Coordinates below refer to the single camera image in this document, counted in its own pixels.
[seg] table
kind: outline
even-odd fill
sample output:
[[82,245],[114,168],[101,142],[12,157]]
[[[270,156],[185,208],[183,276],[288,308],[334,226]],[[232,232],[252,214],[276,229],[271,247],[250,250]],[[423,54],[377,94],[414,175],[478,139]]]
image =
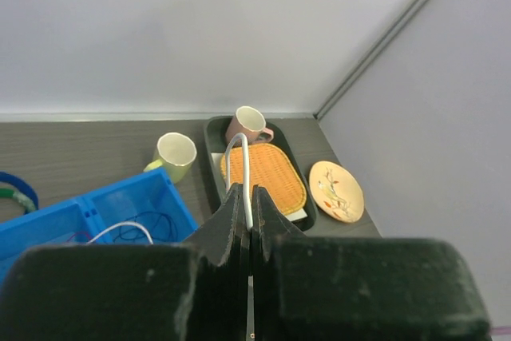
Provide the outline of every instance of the table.
[[[320,160],[338,163],[312,118],[268,119],[284,132],[304,175]],[[44,208],[59,201],[133,176],[152,160],[156,141],[177,131],[196,143],[197,160],[176,187],[199,224],[213,214],[204,120],[87,121],[0,124],[0,169],[22,177]],[[22,214],[14,202],[0,203],[0,222]],[[367,212],[355,224],[343,224],[319,210],[308,236],[379,237]]]

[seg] pink mug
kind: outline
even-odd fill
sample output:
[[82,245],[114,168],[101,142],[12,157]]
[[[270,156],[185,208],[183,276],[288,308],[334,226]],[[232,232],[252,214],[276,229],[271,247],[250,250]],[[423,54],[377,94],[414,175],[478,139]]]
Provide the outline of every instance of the pink mug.
[[[269,143],[273,140],[273,131],[266,128],[266,120],[264,120],[263,114],[247,105],[239,107],[232,117],[225,133],[227,144],[237,133],[244,133],[248,144]],[[262,133],[267,134],[268,137],[259,138]]]

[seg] yellow mug handle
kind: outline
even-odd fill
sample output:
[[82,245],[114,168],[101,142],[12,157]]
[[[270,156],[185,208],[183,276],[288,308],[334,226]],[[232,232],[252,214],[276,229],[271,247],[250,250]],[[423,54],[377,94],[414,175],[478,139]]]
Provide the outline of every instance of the yellow mug handle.
[[147,167],[144,168],[144,172],[152,171],[153,169],[159,168],[163,165],[163,162],[160,159],[157,159],[153,161],[152,163],[149,163]]

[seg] pink mug handle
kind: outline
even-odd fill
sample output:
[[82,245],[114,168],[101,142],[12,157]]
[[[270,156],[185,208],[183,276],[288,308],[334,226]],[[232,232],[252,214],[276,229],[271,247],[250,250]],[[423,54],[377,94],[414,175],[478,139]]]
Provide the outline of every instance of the pink mug handle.
[[259,143],[269,143],[270,141],[273,140],[273,131],[269,128],[263,128],[263,130],[261,131],[261,133],[266,133],[268,135],[268,137],[265,137],[265,138],[262,138],[262,139],[258,139],[256,141],[253,141],[252,144],[259,144]]

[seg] blue ring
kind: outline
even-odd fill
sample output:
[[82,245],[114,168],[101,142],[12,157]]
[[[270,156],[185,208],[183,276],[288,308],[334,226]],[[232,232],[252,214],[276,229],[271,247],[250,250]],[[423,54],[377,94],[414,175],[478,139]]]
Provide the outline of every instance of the blue ring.
[[34,191],[30,185],[28,185],[24,180],[20,179],[15,175],[11,175],[7,172],[0,172],[0,183],[10,184],[15,187],[19,192],[23,193],[25,196],[29,197],[35,205],[36,209],[39,209],[39,199],[37,193]]

